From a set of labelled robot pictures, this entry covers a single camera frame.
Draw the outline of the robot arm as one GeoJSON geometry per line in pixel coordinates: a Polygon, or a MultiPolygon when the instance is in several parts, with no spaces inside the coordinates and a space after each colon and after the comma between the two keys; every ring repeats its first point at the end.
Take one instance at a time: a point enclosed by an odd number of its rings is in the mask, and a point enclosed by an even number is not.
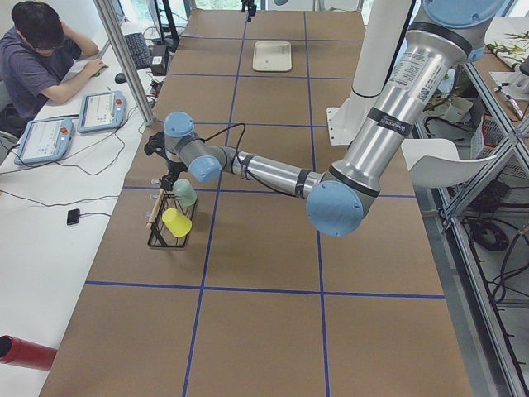
{"type": "Polygon", "coordinates": [[[164,121],[169,165],[185,165],[201,183],[229,172],[306,199],[312,225],[331,237],[356,230],[379,196],[379,180],[445,73],[478,60],[500,1],[377,1],[356,69],[355,83],[374,68],[374,93],[359,110],[354,92],[337,110],[348,149],[322,174],[241,151],[209,146],[186,112],[164,121]]]}

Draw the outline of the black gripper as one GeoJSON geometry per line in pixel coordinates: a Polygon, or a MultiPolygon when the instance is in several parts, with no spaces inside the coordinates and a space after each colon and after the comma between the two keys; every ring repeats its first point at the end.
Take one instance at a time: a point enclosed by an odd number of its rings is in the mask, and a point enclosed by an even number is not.
{"type": "Polygon", "coordinates": [[[166,165],[168,174],[161,178],[160,187],[162,189],[171,189],[171,184],[174,184],[179,179],[179,175],[184,172],[184,163],[167,160],[166,165]]]}

